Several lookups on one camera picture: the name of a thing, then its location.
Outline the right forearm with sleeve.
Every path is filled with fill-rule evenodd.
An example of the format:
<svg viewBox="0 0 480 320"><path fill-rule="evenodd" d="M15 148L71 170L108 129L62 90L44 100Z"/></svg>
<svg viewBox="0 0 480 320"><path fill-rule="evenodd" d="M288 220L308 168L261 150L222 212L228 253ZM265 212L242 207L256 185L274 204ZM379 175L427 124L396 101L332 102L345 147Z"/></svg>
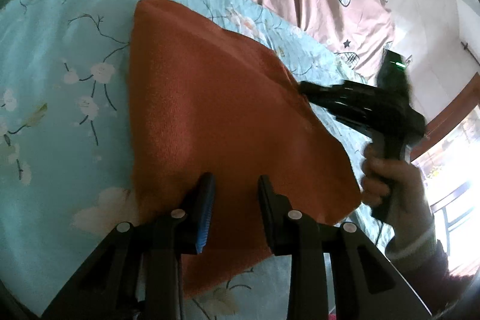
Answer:
<svg viewBox="0 0 480 320"><path fill-rule="evenodd" d="M473 275L450 273L448 255L436 238L434 224L411 241L395 235L385 255L402 274L433 315L461 298Z"/></svg>

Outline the person's right hand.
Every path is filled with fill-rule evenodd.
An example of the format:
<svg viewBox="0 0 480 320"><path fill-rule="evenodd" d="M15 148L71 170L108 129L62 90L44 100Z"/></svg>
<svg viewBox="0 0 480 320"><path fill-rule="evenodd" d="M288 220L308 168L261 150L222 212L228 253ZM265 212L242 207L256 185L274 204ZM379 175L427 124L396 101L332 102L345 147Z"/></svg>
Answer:
<svg viewBox="0 0 480 320"><path fill-rule="evenodd" d="M397 249L404 249L434 223L421 173L411 163L381 158L372 144L365 146L363 156L362 202L376 208L391 196L386 223L394 229Z"/></svg>

